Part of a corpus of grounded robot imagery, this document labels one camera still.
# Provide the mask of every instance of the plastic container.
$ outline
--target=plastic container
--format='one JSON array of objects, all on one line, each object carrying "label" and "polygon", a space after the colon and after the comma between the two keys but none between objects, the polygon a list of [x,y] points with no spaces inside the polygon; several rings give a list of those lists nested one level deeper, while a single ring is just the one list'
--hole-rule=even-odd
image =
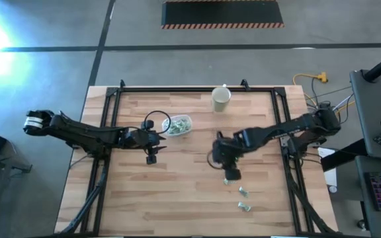
[{"label": "plastic container", "polygon": [[[165,119],[162,123],[163,130],[169,126],[169,119]],[[181,136],[192,130],[192,119],[188,115],[179,115],[171,117],[171,125],[165,133],[167,136]]]}]

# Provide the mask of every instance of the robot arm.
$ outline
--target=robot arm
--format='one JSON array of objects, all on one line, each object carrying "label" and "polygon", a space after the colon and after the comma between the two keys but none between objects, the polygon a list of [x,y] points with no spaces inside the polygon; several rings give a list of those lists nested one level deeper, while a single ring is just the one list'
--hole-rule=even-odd
[{"label": "robot arm", "polygon": [[78,145],[93,157],[103,157],[107,149],[143,149],[147,154],[147,164],[157,162],[155,154],[160,149],[159,136],[153,128],[153,122],[142,122],[141,128],[129,130],[129,127],[98,128],[76,122],[65,114],[55,115],[50,110],[29,111],[23,130],[31,136],[54,136],[64,140],[68,146]]},{"label": "robot arm", "polygon": [[291,121],[280,123],[268,128],[246,128],[233,134],[233,138],[225,138],[218,132],[217,139],[212,144],[214,162],[222,165],[226,179],[239,180],[241,174],[237,169],[237,158],[263,147],[272,139],[281,138],[296,132],[304,133],[291,138],[288,144],[290,155],[305,152],[313,142],[325,142],[326,136],[335,135],[341,129],[339,121],[328,104],[321,104],[314,114],[303,114]]}]

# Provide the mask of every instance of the black mat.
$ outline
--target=black mat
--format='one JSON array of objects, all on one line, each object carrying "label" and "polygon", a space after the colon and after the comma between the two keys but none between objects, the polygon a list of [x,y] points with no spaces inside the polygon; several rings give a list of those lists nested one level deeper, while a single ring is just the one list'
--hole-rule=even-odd
[{"label": "black mat", "polygon": [[178,0],[163,4],[162,29],[282,27],[275,0]]}]

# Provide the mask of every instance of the concrete floor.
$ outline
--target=concrete floor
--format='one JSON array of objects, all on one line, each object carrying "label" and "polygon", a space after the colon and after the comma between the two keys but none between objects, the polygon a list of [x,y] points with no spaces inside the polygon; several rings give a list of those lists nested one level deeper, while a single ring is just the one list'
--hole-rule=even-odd
[{"label": "concrete floor", "polygon": [[[381,43],[381,1],[376,0],[278,0],[284,29],[190,31],[161,30],[161,2],[117,0],[106,45]],[[0,47],[97,46],[107,6],[108,0],[0,0]],[[0,53],[0,135],[33,164],[30,174],[7,185],[0,237],[53,232],[71,149],[55,138],[27,136],[24,115],[50,109],[80,119],[94,58],[95,52]],[[326,71],[329,83],[315,84],[322,94],[349,86],[350,71],[379,61],[381,48],[105,52],[95,84],[117,85],[123,79],[127,85],[231,85],[247,79],[252,85],[288,85],[294,74]],[[312,95],[310,79],[298,82]],[[351,93],[320,99],[337,104]],[[349,115],[326,146],[340,148],[362,137],[354,106]],[[338,186],[352,173],[352,166],[339,168]],[[362,217],[358,203],[336,194],[332,202],[340,231],[368,235],[355,227]]]}]

